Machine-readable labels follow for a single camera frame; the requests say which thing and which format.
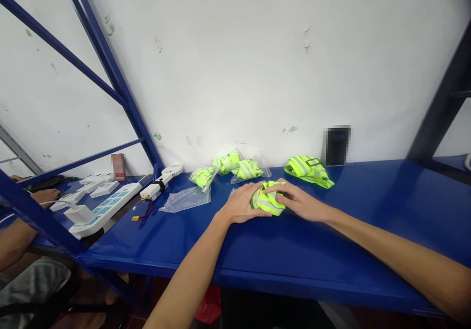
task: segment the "folded safety vest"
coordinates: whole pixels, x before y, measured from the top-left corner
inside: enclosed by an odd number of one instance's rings
[[[199,168],[190,174],[190,180],[203,189],[206,185],[208,185],[213,173],[213,167]]]
[[[236,169],[239,165],[239,155],[232,152],[224,157],[215,158],[212,162],[213,167],[219,166],[219,174],[228,174],[231,170]]]
[[[285,206],[276,201],[276,194],[281,194],[280,192],[271,192],[268,194],[263,194],[263,191],[275,184],[286,184],[285,182],[266,182],[263,183],[260,188],[252,195],[252,208],[262,209],[263,211],[269,212],[274,216],[279,216],[281,212],[285,209]]]
[[[285,166],[285,172],[310,183],[329,189],[334,182],[327,176],[325,168],[313,156],[293,156]]]
[[[263,171],[259,168],[259,164],[254,160],[242,160],[232,173],[241,181],[260,177]]]

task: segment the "forearm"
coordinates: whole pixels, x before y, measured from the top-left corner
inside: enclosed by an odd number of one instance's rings
[[[365,248],[445,313],[469,322],[469,268],[336,209],[325,223]]]
[[[0,271],[18,262],[38,232],[21,219],[0,233]]]
[[[188,328],[214,273],[230,223],[216,214],[186,255],[144,328]]]

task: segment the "pixelated image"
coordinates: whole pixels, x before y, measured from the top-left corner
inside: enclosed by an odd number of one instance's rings
[[[126,156],[124,154],[112,154],[111,162],[113,163],[114,180],[126,180]]]
[[[325,166],[345,165],[347,160],[350,125],[334,125],[324,131],[322,163]]]

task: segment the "gray shorts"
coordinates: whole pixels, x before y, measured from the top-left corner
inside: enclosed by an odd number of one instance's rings
[[[0,273],[0,307],[13,303],[46,302],[70,278],[70,270],[53,259],[41,258],[13,280]],[[33,313],[0,318],[0,328],[25,328]]]

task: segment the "black chair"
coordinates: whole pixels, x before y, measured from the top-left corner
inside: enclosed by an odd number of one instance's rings
[[[106,304],[73,304],[69,303],[80,287],[75,279],[70,279],[59,291],[54,293],[45,303],[14,303],[0,307],[0,317],[10,314],[34,313],[33,320],[27,329],[48,329],[64,313],[120,313],[124,317],[119,329],[124,328],[128,319],[128,311],[123,309],[120,301],[113,305]],[[106,317],[106,326],[110,316]]]

